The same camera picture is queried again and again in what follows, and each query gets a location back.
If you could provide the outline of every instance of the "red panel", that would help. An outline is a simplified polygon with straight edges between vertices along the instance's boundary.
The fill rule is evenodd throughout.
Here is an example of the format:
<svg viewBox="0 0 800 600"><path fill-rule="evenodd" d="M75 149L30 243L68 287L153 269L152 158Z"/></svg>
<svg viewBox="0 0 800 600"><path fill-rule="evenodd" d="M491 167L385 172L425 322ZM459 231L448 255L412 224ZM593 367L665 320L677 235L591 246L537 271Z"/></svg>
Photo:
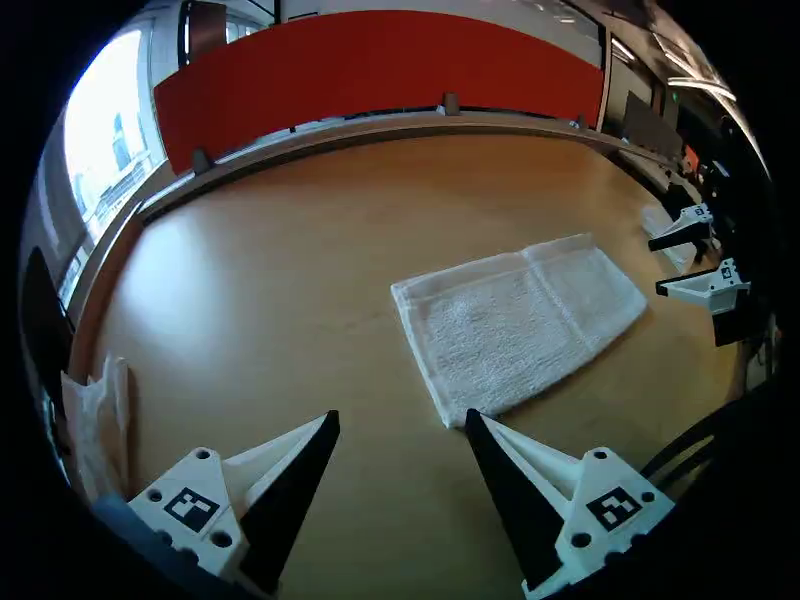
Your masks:
<svg viewBox="0 0 800 600"><path fill-rule="evenodd" d="M524 33L465 17L375 10L279 25L218 48L155 88L176 173L325 117L433 106L503 108L594 126L603 72Z"/></svg>

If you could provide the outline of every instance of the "screw hole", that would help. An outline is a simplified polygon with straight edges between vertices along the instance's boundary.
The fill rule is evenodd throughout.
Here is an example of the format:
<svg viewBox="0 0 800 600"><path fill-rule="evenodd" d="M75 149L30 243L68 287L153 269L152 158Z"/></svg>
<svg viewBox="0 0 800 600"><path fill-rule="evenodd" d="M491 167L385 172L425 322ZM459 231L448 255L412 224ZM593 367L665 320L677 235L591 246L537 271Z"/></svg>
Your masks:
<svg viewBox="0 0 800 600"><path fill-rule="evenodd" d="M572 545L576 548L586 548L592 543L592 536L588 533L576 533L572 536Z"/></svg>
<svg viewBox="0 0 800 600"><path fill-rule="evenodd" d="M211 534L211 543L220 548L227 548L233 543L233 540L224 531L215 531Z"/></svg>
<svg viewBox="0 0 800 600"><path fill-rule="evenodd" d="M194 550L190 550L189 548L181 548L178 550L178 554L181 555L181 558L186 559L193 565L196 565L197 562L200 560L197 556L197 553Z"/></svg>
<svg viewBox="0 0 800 600"><path fill-rule="evenodd" d="M172 536L163 529L159 529L158 531L156 531L156 535L160 537L161 541L164 542L167 546L172 545Z"/></svg>
<svg viewBox="0 0 800 600"><path fill-rule="evenodd" d="M622 552L609 552L606 554L603 562L605 562L607 565L610 565L611 563L619 562L620 558L622 558Z"/></svg>

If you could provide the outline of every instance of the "office wall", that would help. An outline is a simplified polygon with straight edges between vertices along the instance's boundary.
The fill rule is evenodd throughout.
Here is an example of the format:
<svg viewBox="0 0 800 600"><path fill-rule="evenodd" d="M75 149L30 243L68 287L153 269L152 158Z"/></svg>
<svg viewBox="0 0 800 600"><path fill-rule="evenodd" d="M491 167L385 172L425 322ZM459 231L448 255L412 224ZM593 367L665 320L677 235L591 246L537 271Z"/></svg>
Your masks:
<svg viewBox="0 0 800 600"><path fill-rule="evenodd" d="M418 10L459 15L509 27L566 50L595 67L602 64L599 27L583 14L554 0L284 0L284 20L312 12ZM575 23L562 23L559 16Z"/></svg>
<svg viewBox="0 0 800 600"><path fill-rule="evenodd" d="M462 106L582 115L593 127L603 72L475 19L356 11L286 23L218 48L162 82L155 99L167 156L181 173L195 149L215 159L310 121L435 106L445 92L458 94Z"/></svg>
<svg viewBox="0 0 800 600"><path fill-rule="evenodd" d="M653 89L641 77L631 71L616 57L611 58L611 79L606 103L606 123L619 127L625 117L628 92L633 92L648 105L653 98Z"/></svg>

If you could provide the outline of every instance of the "black frame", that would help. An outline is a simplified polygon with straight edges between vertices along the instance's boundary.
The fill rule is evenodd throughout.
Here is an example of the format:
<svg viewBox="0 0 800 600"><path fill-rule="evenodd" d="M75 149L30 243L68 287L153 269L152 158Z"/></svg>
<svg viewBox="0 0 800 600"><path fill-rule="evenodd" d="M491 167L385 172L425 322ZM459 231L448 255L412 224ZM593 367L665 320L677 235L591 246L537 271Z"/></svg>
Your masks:
<svg viewBox="0 0 800 600"><path fill-rule="evenodd" d="M11 246L2 255L9 266L7 277L17 277L25 258L18 256L22 217L46 137L91 59L143 4L141 0L97 5L47 1L6 7L7 21L14 27L0 42L5 45L0 55L8 58L6 80L13 82L16 92L4 97L10 127L7 139L14 140L4 178L3 222L11 229L3 237ZM795 195L796 165L795 153L786 148L790 124L780 117L788 118L796 108L794 94L781 87L788 87L786 73L792 72L787 63L794 56L795 34L789 27L795 21L790 16L776 20L771 11L714 2L662 4L725 77L758 137L772 183L753 199L757 205L751 231L756 233L749 247L764 245L775 264L762 266L782 269L781 252L788 240L785 227L790 223L784 199ZM742 44L740 35L755 37L758 43ZM792 297L779 285L773 285L770 294L783 332L782 361L791 367ZM4 583L14 596L75 592L90 597L142 598L161 593L186 597L96 520L67 487L28 387L18 302L15 289L11 309L5 311L16 391L7 395L3 415L3 506L10 527L5 539L12 544ZM559 596L791 595L789 590L797 587L791 564L796 556L797 525L791 498L783 488L793 473L789 440L796 435L798 417L790 394L794 387L779 376L762 392L757 415L744 432L745 443L730 456L712 462L640 551L626 554Z"/></svg>

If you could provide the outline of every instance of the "window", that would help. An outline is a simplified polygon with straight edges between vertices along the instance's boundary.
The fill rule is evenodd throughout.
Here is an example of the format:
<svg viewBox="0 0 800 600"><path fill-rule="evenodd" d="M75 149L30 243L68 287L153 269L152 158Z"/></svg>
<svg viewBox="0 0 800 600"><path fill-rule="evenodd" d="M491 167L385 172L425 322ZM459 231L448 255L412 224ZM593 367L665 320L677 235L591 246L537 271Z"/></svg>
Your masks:
<svg viewBox="0 0 800 600"><path fill-rule="evenodd" d="M78 210L95 241L155 166L150 147L154 139L151 135L148 140L142 124L152 123L143 33L129 31L103 48L67 104L67 172ZM142 115L143 109L151 114ZM159 158L162 153L158 148Z"/></svg>
<svg viewBox="0 0 800 600"><path fill-rule="evenodd" d="M235 42L245 36L255 33L263 29L261 25L241 19L239 17L228 15L228 21L225 24L225 41L230 43Z"/></svg>

